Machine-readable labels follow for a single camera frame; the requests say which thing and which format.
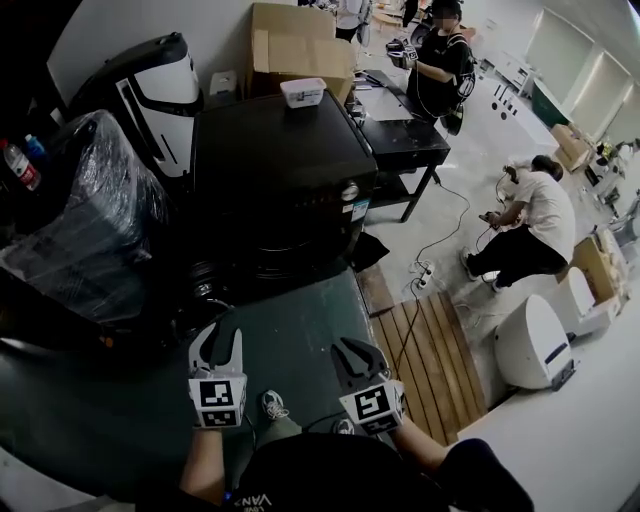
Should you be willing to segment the white wall socket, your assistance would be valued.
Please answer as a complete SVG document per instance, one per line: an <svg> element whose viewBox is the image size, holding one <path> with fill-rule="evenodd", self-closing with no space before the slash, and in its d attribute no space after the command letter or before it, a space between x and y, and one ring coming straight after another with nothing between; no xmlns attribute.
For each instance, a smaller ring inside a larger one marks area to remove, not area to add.
<svg viewBox="0 0 640 512"><path fill-rule="evenodd" d="M214 72L209 83L209 95L234 95L237 90L237 74L234 70Z"/></svg>

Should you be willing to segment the dark green mat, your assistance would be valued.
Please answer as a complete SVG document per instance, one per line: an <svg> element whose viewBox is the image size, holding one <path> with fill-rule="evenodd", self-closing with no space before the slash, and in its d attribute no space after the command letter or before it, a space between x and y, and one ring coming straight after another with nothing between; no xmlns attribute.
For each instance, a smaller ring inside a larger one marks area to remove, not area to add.
<svg viewBox="0 0 640 512"><path fill-rule="evenodd" d="M251 451L267 389L303 428L327 431L342 412L330 348L343 337L371 337L353 273L233 309L215 357L224 357L235 329L243 334L248 422L225 433L233 458ZM46 353L0 342L0 447L89 494L125 500L140 483L174 482L194 424L187 361L182 346L147 355Z"/></svg>

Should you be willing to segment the person's grey trousers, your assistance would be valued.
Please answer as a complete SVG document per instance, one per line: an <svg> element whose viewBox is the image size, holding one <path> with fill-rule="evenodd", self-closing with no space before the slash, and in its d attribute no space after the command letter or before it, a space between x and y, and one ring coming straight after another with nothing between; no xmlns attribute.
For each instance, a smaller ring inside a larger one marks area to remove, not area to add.
<svg viewBox="0 0 640 512"><path fill-rule="evenodd" d="M300 435L302 427L289 417L281 417L269 420L264 429L258 432L256 438L256 449L281 439Z"/></svg>

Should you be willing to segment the wooden slatted platform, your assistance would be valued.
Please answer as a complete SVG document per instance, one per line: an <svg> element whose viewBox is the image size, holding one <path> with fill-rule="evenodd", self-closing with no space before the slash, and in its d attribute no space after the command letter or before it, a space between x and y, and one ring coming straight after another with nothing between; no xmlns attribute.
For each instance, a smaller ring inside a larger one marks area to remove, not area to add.
<svg viewBox="0 0 640 512"><path fill-rule="evenodd" d="M395 305L371 318L374 339L405 388L408 417L437 442L487 414L466 336L446 293Z"/></svg>

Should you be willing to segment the person's left shoe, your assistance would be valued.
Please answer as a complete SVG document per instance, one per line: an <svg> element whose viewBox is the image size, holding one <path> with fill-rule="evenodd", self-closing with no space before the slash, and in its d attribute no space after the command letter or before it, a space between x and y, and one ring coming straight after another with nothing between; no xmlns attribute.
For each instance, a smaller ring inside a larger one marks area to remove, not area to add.
<svg viewBox="0 0 640 512"><path fill-rule="evenodd" d="M289 411L285 408L282 397L276 391L265 391L261 396L261 405L267 418L271 421L289 416Z"/></svg>

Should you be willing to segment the black and white appliance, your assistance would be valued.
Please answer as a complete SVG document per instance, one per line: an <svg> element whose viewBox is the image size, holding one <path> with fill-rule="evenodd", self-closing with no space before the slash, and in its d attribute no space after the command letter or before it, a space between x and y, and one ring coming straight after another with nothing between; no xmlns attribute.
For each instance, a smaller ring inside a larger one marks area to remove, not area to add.
<svg viewBox="0 0 640 512"><path fill-rule="evenodd" d="M203 106L187 42L172 32L107 60L69 109L75 115L108 111L148 168L179 179L189 172L194 119Z"/></svg>

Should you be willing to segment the person's left forearm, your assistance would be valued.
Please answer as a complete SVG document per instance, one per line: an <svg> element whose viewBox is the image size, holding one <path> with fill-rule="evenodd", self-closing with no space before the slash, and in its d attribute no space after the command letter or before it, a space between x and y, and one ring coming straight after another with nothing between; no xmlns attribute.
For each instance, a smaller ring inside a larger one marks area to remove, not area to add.
<svg viewBox="0 0 640 512"><path fill-rule="evenodd" d="M225 494L223 437L217 429L195 429L179 488L221 506Z"/></svg>

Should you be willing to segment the person's black shirt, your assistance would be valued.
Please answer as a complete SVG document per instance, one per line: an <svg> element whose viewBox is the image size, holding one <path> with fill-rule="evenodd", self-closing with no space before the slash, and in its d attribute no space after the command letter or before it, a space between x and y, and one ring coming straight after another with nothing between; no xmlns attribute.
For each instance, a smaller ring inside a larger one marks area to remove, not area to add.
<svg viewBox="0 0 640 512"><path fill-rule="evenodd" d="M308 433L251 457L222 505L178 488L139 492L135 512L534 512L528 493L479 439L462 441L427 475L387 444Z"/></svg>

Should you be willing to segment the plastic-wrapped black chair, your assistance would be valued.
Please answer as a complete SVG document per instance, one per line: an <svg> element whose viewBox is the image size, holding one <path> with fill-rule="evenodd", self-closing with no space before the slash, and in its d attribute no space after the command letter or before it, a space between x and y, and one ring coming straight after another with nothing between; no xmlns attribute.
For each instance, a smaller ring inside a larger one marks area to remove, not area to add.
<svg viewBox="0 0 640 512"><path fill-rule="evenodd" d="M27 224L0 267L96 323L139 316L169 254L173 206L105 110L59 133Z"/></svg>

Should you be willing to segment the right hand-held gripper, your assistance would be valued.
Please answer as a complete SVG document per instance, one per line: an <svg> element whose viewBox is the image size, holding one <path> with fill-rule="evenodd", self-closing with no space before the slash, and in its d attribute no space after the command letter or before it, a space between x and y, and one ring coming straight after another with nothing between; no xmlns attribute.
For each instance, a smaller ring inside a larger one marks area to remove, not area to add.
<svg viewBox="0 0 640 512"><path fill-rule="evenodd" d="M367 435L382 434L402 426L404 384L385 379L369 386L368 378L390 377L384 353L377 346L354 338L342 337L341 342L345 349L333 344L330 353L341 389L355 391L339 398L350 420ZM365 372L354 370L348 353L367 364Z"/></svg>

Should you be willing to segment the small cardboard box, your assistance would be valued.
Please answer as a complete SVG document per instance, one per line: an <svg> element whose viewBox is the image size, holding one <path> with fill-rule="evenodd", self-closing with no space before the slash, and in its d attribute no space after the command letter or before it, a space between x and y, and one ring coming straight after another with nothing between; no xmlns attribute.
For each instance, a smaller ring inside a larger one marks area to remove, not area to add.
<svg viewBox="0 0 640 512"><path fill-rule="evenodd" d="M591 146L571 125L556 124L551 135L558 143L555 159L568 171L574 172L582 166L591 152Z"/></svg>

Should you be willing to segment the black washing machine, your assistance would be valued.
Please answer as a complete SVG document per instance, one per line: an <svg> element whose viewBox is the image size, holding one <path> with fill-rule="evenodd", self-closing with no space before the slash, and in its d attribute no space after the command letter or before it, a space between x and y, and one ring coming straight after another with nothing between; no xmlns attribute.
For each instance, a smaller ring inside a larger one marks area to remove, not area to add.
<svg viewBox="0 0 640 512"><path fill-rule="evenodd" d="M191 170L192 278L231 304L343 272L377 177L331 93L299 109L272 96L200 113Z"/></svg>

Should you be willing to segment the red label water bottle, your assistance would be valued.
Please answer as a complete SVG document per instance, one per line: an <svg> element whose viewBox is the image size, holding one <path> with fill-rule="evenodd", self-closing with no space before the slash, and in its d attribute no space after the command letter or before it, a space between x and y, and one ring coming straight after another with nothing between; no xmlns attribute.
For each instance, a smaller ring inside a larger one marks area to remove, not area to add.
<svg viewBox="0 0 640 512"><path fill-rule="evenodd" d="M41 183L41 174L27 156L6 139L0 139L0 151L9 169L29 191L34 192Z"/></svg>

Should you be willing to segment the person's right forearm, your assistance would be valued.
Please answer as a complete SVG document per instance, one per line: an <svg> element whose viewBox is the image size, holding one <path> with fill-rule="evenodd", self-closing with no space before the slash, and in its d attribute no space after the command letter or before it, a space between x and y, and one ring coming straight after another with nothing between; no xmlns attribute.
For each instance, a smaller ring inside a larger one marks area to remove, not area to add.
<svg viewBox="0 0 640 512"><path fill-rule="evenodd" d="M412 420L389 432L389 436L399 453L407 458L422 473L433 476L448 454L448 448L421 430Z"/></svg>

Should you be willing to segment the white plastic container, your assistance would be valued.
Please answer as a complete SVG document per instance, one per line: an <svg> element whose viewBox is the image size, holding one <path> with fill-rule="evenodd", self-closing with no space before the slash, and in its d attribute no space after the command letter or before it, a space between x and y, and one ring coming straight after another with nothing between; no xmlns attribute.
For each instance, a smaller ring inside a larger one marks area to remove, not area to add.
<svg viewBox="0 0 640 512"><path fill-rule="evenodd" d="M287 106L298 109L319 105L326 83L322 78L302 78L281 82L280 89Z"/></svg>

